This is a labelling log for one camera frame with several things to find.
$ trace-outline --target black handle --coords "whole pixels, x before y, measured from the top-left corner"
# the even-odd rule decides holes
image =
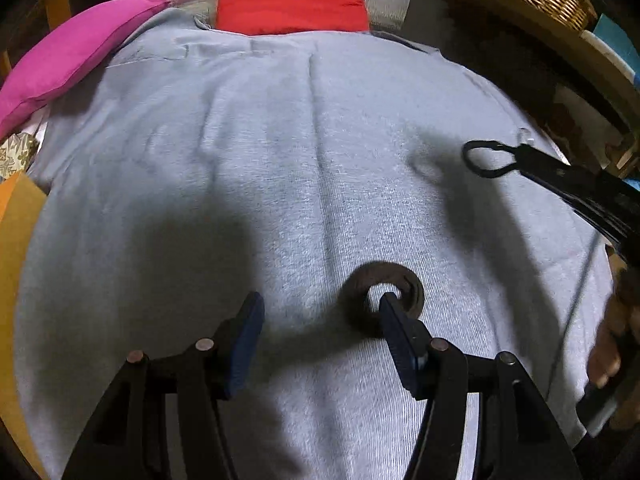
[[[616,294],[628,305],[640,305],[640,274],[634,267],[620,274]],[[584,396],[575,405],[578,419],[591,436],[596,436],[611,416],[640,383],[640,345],[631,332],[616,338],[620,354],[620,370],[603,388],[589,383]]]

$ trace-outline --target brown tape roll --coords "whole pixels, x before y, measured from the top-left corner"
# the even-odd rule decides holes
[[[338,304],[349,325],[372,338],[382,338],[377,310],[367,298],[369,289],[380,283],[395,285],[401,292],[400,303],[407,316],[417,319],[424,306],[424,288],[416,274],[390,262],[369,262],[355,269],[340,289]]]

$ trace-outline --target patterned cloth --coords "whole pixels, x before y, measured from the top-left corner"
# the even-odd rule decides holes
[[[0,146],[0,182],[18,171],[25,171],[38,150],[38,141],[30,134],[13,134]]]

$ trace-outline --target pink cushion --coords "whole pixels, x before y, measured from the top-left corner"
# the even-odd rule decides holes
[[[167,0],[111,0],[77,14],[47,35],[11,70],[0,89],[0,141],[168,5]]]

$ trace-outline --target screw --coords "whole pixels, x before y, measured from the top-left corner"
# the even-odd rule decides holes
[[[207,350],[211,350],[214,345],[215,343],[213,342],[213,339],[205,337],[203,339],[198,339],[198,341],[196,342],[196,349],[200,350],[201,352],[206,352]]]
[[[145,358],[145,353],[142,350],[132,350],[127,355],[127,363],[134,365],[142,361],[142,359],[144,358]]]
[[[434,337],[431,340],[431,348],[433,348],[434,350],[437,350],[439,352],[444,352],[447,348],[449,348],[449,343],[447,343],[441,337]]]
[[[500,361],[507,365],[513,365],[516,362],[516,356],[511,352],[500,352]]]

